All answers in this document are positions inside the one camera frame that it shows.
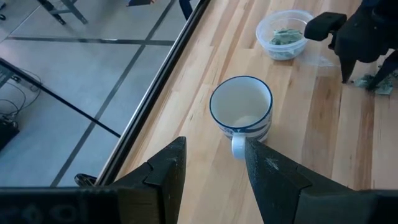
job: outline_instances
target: clear plastic container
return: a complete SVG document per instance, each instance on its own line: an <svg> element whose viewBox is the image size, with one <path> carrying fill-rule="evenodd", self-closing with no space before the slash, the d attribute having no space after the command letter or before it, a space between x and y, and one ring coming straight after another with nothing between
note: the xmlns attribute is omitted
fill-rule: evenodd
<svg viewBox="0 0 398 224"><path fill-rule="evenodd" d="M297 29L304 34L307 22L313 19L313 16L303 10L288 10L273 13L265 17L257 26L256 37L264 50L275 60L289 60L303 52L306 38L302 38L294 43L285 45L270 44L274 38L274 30Z"/></svg>

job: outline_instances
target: black object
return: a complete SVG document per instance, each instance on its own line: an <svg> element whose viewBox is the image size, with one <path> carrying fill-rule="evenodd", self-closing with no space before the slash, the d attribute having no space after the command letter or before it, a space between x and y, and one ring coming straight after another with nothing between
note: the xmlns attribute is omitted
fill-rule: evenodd
<svg viewBox="0 0 398 224"><path fill-rule="evenodd" d="M15 121L0 118L0 150L3 149L18 133L18 125Z"/></svg>
<svg viewBox="0 0 398 224"><path fill-rule="evenodd" d="M75 176L75 183L79 187L94 187L96 181L97 181L96 177L87 174L77 174Z"/></svg>
<svg viewBox="0 0 398 224"><path fill-rule="evenodd" d="M6 3L3 3L1 6L0 6L0 10L1 9L4 9L4 7L6 7ZM2 21L5 21L7 18L6 18L6 16L5 15L3 15L3 14L0 14L0 20L2 20Z"/></svg>
<svg viewBox="0 0 398 224"><path fill-rule="evenodd" d="M0 223L177 223L186 139L106 187L0 189Z"/></svg>
<svg viewBox="0 0 398 224"><path fill-rule="evenodd" d="M397 190L351 190L258 141L245 156L264 223L397 222Z"/></svg>
<svg viewBox="0 0 398 224"><path fill-rule="evenodd" d="M152 0L130 0L127 6L145 6L151 3Z"/></svg>
<svg viewBox="0 0 398 224"><path fill-rule="evenodd" d="M52 10L56 10L53 4L47 0L38 0L38 2L48 11L51 12ZM56 20L58 20L61 25L65 25L66 22L62 19L62 17L58 14L51 14Z"/></svg>
<svg viewBox="0 0 398 224"><path fill-rule="evenodd" d="M184 14L185 19L188 20L193 12L190 0L178 0L178 1L180 3L182 14Z"/></svg>
<svg viewBox="0 0 398 224"><path fill-rule="evenodd" d="M347 20L344 14L324 12L308 22L304 36L322 41L333 35L329 48L340 58L343 83L346 83L357 60L376 61L389 49L398 48L398 1L364 0ZM398 53L388 56L375 79L367 87L373 90L384 78L398 68Z"/></svg>

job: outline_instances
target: mug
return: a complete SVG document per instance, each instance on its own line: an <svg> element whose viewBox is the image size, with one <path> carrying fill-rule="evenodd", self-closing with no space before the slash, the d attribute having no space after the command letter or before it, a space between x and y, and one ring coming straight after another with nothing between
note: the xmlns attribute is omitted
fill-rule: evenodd
<svg viewBox="0 0 398 224"><path fill-rule="evenodd" d="M267 139L272 121L272 101L267 84L247 75L226 80L211 95L211 116L232 140L235 159L244 159L246 139Z"/></svg>

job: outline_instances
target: wooden table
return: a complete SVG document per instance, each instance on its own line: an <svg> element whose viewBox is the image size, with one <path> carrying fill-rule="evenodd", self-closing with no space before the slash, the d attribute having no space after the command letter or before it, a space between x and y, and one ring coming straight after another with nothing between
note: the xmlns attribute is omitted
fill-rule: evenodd
<svg viewBox="0 0 398 224"><path fill-rule="evenodd" d="M273 11L304 9L351 15L361 0L212 0L175 67L119 176L177 136L187 137L187 175L179 223L262 223L243 161L209 112L222 81L264 80L274 95L265 142L291 159L353 189L398 189L398 92L374 96L341 84L330 40L309 41L292 61L271 60L256 40ZM358 63L352 78L375 72Z"/></svg>

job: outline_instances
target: cable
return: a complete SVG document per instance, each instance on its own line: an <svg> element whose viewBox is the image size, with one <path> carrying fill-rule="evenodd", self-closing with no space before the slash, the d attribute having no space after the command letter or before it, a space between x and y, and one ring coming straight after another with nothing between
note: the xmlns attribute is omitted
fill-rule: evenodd
<svg viewBox="0 0 398 224"><path fill-rule="evenodd" d="M34 73L31 72L31 71L28 71L28 70L26 70L26 69L23 69L23 68L19 68L19 69L21 69L21 70L23 70L23 71L25 71L25 72L27 72L27 73L30 73L31 75L34 75L35 77L37 77L37 78L39 79L40 85L42 84L42 79L41 79L38 75L34 74ZM39 89L39 92L38 92L38 94L36 95L36 97L35 97L30 103L28 103L27 105L25 105L25 103L26 103L26 94L25 94L19 87L15 86L14 84L8 83L8 82L7 82L7 84L9 84L9 85L13 86L14 88L18 89L18 90L24 95L24 102L22 103L21 107L18 108L18 107L16 106L16 104L13 103L12 101L10 101L10 100L5 100L5 99L0 99L0 101L6 101L6 102L8 102L8 103L12 103L12 105L15 106L15 108L16 108L15 111L12 111L12 112L10 112L10 113L8 113L8 114L6 114L6 113L0 113L0 114L3 115L3 116L13 116L13 117L17 116L23 109L26 109L27 107L29 107L30 105L32 105L32 103L34 103L34 102L38 99L39 95L40 95L41 92L42 92L41 89Z"/></svg>
<svg viewBox="0 0 398 224"><path fill-rule="evenodd" d="M43 84L43 83L42 83L42 79L41 79L38 75L34 74L34 73L31 72L31 71L28 71L28 70L26 70L26 69L23 69L23 68L19 68L19 69L21 69L21 70L23 70L23 71L25 71L25 72L27 72L27 73L30 73L31 75L36 76L37 79L39 79L40 85ZM28 106L32 105L32 103L34 103L34 102L38 99L38 97L39 97L39 95L41 94L41 92L42 92L42 90L39 89L39 92L38 92L38 94L36 95L36 97L35 97L28 105L23 106L23 107L19 110L19 112L20 112L21 110L27 108Z"/></svg>
<svg viewBox="0 0 398 224"><path fill-rule="evenodd" d="M14 106L15 109L16 109L17 111L19 110L19 109L18 109L18 106L17 106L15 103L13 103L11 100L0 99L0 101L8 102L8 103L10 103L12 106ZM3 115L3 116L10 116L12 113L6 114L6 113L0 112L0 114Z"/></svg>
<svg viewBox="0 0 398 224"><path fill-rule="evenodd" d="M22 107L23 107L23 106L25 105L25 103L26 103L26 94L25 94L18 86L15 86L15 85L12 84L12 83L6 83L6 84L11 85L11 86L13 86L14 88L16 88L16 89L19 90L19 91L22 93L22 95L24 96L24 102L22 103L21 107L19 108L19 110L21 110Z"/></svg>

